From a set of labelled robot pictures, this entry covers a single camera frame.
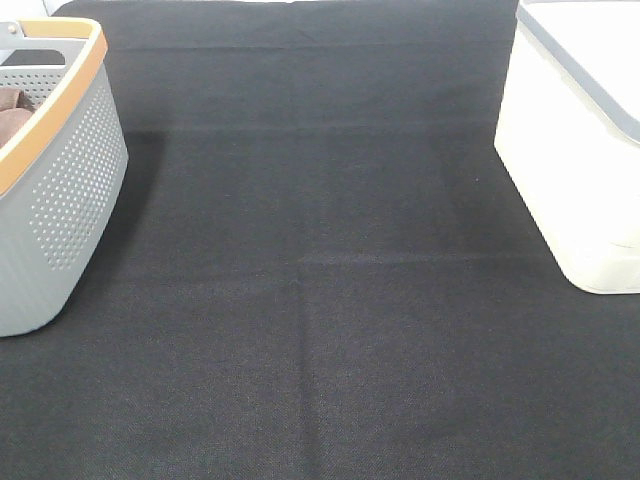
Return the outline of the black table cloth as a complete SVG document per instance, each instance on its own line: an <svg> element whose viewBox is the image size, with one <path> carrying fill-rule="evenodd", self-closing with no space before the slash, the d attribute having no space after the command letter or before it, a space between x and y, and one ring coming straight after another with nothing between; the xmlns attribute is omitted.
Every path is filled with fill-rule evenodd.
<svg viewBox="0 0 640 480"><path fill-rule="evenodd" d="M559 271L495 124L512 1L74 1L129 162L1 343L5 479L635 479L639 299Z"/></svg>

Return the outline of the grey perforated laundry basket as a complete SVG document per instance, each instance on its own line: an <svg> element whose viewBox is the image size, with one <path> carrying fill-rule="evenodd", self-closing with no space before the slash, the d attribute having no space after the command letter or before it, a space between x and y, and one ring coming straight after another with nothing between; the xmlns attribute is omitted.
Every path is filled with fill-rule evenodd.
<svg viewBox="0 0 640 480"><path fill-rule="evenodd" d="M128 151L104 65L107 42L91 19L5 21L3 50L34 64L1 68L34 112L1 146L1 333L55 318L91 259L125 176ZM57 53L48 64L41 57Z"/></svg>

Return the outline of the white basket with grey rim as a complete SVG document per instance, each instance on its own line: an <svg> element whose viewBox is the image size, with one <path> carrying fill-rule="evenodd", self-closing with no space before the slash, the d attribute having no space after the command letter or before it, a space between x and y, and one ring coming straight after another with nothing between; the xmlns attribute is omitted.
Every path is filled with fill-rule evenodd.
<svg viewBox="0 0 640 480"><path fill-rule="evenodd" d="M639 5L522 1L494 145L565 277L639 290Z"/></svg>

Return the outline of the brown towels in basket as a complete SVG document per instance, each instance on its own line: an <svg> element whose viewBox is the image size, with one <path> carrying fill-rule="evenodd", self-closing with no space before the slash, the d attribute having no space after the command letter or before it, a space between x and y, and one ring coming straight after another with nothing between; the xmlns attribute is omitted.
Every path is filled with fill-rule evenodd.
<svg viewBox="0 0 640 480"><path fill-rule="evenodd" d="M6 145L31 118L34 107L25 93L17 88L0 91L0 145Z"/></svg>

